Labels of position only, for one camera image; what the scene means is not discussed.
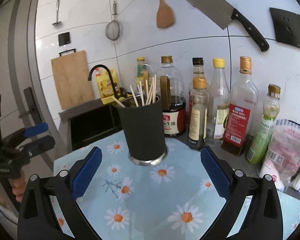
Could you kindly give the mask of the left hand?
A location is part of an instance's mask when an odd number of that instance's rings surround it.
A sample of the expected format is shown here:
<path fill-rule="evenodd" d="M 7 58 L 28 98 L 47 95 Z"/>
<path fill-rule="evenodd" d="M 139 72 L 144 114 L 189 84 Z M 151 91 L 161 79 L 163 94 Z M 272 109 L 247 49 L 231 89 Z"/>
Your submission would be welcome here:
<path fill-rule="evenodd" d="M 12 193 L 15 196 L 15 199 L 17 202 L 21 203 L 23 199 L 23 195 L 26 189 L 27 182 L 25 181 L 25 173 L 23 170 L 20 171 L 20 178 L 18 179 L 12 179 L 11 185 L 12 185 Z M 3 198 L 3 196 L 0 193 L 0 204 L 4 207 L 7 207 L 7 204 Z"/>

